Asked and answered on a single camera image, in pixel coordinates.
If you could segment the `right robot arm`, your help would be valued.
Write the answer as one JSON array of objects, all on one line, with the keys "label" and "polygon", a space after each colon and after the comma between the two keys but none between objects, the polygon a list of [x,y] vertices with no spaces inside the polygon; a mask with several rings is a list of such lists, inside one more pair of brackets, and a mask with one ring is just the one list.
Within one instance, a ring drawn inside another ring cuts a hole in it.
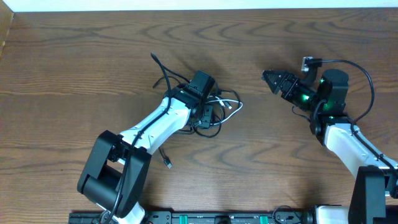
[{"label": "right robot arm", "polygon": [[315,205],[302,214],[301,223],[397,223],[397,207],[386,205],[388,196],[397,198],[397,162],[370,143],[344,112],[348,74],[326,70],[317,90],[310,86],[312,79],[288,71],[265,70],[262,79],[274,94],[310,112],[312,134],[355,179],[349,207]]}]

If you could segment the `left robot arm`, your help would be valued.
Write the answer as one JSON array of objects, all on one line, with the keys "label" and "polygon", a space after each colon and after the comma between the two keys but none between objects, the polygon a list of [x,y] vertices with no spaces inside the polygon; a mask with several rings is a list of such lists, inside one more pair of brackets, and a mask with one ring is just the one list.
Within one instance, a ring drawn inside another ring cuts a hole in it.
[{"label": "left robot arm", "polygon": [[178,130],[209,124],[205,104],[215,79],[197,71],[193,80],[167,91],[160,106],[132,128],[101,133],[90,152],[77,190],[104,212],[100,223],[140,223],[139,205],[153,153]]}]

